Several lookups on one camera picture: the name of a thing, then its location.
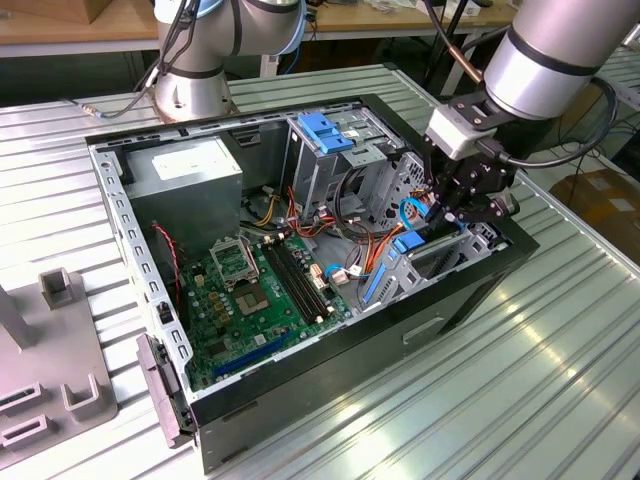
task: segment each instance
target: cardboard box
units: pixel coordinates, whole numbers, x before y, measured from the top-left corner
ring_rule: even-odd
[[[567,205],[573,175],[550,190]],[[578,175],[569,208],[640,265],[640,191],[613,170]]]
[[[89,24],[111,0],[0,0],[0,8]]]

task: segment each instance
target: chip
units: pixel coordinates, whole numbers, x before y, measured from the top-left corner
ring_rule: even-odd
[[[244,316],[251,315],[271,306],[267,294],[259,283],[251,283],[236,288],[233,291],[233,298]]]
[[[207,353],[211,356],[218,355],[226,351],[227,351],[227,346],[224,344],[223,341],[219,341],[219,342],[207,345]]]

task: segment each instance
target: aluminum worktable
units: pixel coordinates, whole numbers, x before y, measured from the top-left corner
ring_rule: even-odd
[[[377,93],[418,131],[435,101],[382,66],[232,82],[242,111]],[[92,99],[116,110],[130,95]],[[151,126],[64,103],[0,110],[0,283],[82,273],[120,411],[2,479],[200,478],[166,447],[136,360],[145,331],[83,144]],[[525,176],[518,223],[540,244],[463,326],[297,422],[216,478],[631,479],[640,467],[638,269]]]

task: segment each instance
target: robotic arm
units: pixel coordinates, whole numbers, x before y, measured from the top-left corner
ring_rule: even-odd
[[[155,102],[168,119],[184,121],[229,113],[223,57],[295,50],[304,34],[306,3],[157,0],[154,13],[162,45],[152,75]]]
[[[438,27],[430,0],[424,2]],[[483,76],[448,42],[449,51],[481,88],[437,108],[427,127],[430,158],[425,171],[430,172],[426,181],[434,199],[424,217],[427,225],[496,221],[517,213],[508,192],[517,167],[560,165],[597,145],[615,120],[616,95],[593,76],[638,20],[637,0],[528,0]],[[603,90],[609,110],[600,132],[580,152],[528,162],[512,157],[494,138],[512,122],[562,115],[589,82]],[[481,196],[489,193],[497,195],[489,200]]]

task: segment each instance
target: connector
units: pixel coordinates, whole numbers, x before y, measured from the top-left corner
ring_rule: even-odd
[[[96,118],[102,118],[103,117],[103,113],[98,110],[96,107],[92,106],[92,105],[81,105],[80,106],[82,108],[82,111],[84,113],[86,113],[87,115],[91,115],[92,117],[96,117]]]
[[[344,285],[349,283],[349,276],[344,270],[336,270],[331,274],[331,280],[333,280],[333,283],[336,285]]]

